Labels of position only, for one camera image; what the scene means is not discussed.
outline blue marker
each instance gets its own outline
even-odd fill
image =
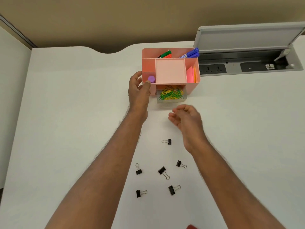
[[[199,49],[196,47],[195,49],[187,52],[185,55],[182,55],[179,58],[197,58],[199,57]]]

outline hand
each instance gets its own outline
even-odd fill
[[[181,130],[185,149],[192,155],[203,143],[209,143],[204,134],[200,113],[192,105],[177,106],[168,114],[168,119]]]
[[[139,78],[142,75],[142,71],[136,72],[129,80],[129,113],[136,114],[142,122],[147,119],[148,112],[148,102],[150,96],[150,81],[146,81],[143,85],[142,78]]]

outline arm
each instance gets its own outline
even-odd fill
[[[184,146],[192,154],[229,229],[285,229],[209,143],[201,116],[193,106],[179,105],[168,119],[181,130]]]
[[[105,148],[54,212],[46,229],[111,228],[128,170],[147,118],[150,83],[135,73],[129,82],[129,111]]]

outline forearm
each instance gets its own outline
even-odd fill
[[[284,229],[208,142],[193,157],[229,229]]]
[[[46,228],[110,228],[141,132],[127,114],[105,148],[67,193]]]

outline red object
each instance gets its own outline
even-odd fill
[[[166,59],[166,58],[171,58],[171,54],[169,54],[169,55],[163,57],[163,59]]]
[[[197,229],[197,228],[194,227],[193,225],[189,225],[186,229]]]

